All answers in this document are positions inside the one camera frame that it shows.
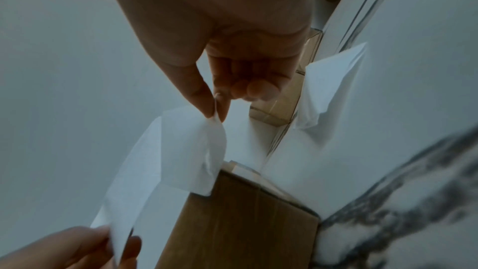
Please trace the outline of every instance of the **hand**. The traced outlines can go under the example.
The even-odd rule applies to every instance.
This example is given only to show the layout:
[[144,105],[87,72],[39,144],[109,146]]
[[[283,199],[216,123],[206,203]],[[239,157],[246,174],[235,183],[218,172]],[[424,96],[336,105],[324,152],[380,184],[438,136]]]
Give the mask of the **hand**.
[[215,101],[196,61],[204,49],[219,117],[231,99],[270,100],[295,72],[312,0],[118,0],[145,50],[206,117]]
[[[0,269],[113,269],[109,228],[74,227],[38,240],[0,259]],[[130,237],[119,269],[135,269],[141,239]]]

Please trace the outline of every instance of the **tissue paper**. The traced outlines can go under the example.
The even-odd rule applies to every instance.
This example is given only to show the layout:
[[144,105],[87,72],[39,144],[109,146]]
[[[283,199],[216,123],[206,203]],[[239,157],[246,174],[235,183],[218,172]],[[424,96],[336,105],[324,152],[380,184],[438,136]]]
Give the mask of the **tissue paper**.
[[295,129],[306,129],[317,125],[319,115],[327,111],[342,79],[352,68],[360,64],[365,45],[363,43],[307,66],[304,85],[297,104]]
[[156,186],[210,194],[226,153],[226,132],[187,106],[163,113],[139,138],[109,187],[91,227],[111,226],[116,264],[141,210]]

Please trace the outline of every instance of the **white paper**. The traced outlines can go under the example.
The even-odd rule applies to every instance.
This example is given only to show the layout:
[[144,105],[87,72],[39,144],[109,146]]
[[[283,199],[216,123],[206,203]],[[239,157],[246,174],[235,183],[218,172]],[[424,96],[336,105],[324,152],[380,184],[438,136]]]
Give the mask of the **white paper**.
[[304,84],[297,104],[295,129],[317,125],[319,115],[325,113],[329,103],[347,73],[360,64],[365,43],[306,67]]
[[156,186],[209,195],[226,153],[219,118],[187,106],[163,113],[143,133],[109,187],[92,227],[111,226],[116,264],[141,210]]

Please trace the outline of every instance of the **paper sheet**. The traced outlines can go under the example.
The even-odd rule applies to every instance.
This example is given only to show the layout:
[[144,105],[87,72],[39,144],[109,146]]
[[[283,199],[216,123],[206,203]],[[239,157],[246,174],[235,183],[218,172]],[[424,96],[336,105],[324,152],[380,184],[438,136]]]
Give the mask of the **paper sheet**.
[[317,125],[319,115],[327,111],[342,79],[352,68],[360,64],[365,45],[363,43],[307,66],[297,104],[297,118],[293,125],[295,129]]
[[111,226],[116,264],[156,186],[209,195],[225,153],[226,132],[217,115],[206,119],[187,106],[166,111],[151,123],[121,165],[91,225]]

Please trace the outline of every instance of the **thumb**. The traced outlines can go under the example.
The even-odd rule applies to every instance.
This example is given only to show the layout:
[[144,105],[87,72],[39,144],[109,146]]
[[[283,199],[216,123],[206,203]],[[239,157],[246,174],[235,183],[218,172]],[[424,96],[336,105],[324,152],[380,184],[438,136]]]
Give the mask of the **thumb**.
[[179,90],[179,92],[203,113],[206,118],[214,115],[215,100],[196,64],[172,66],[160,64],[161,70]]

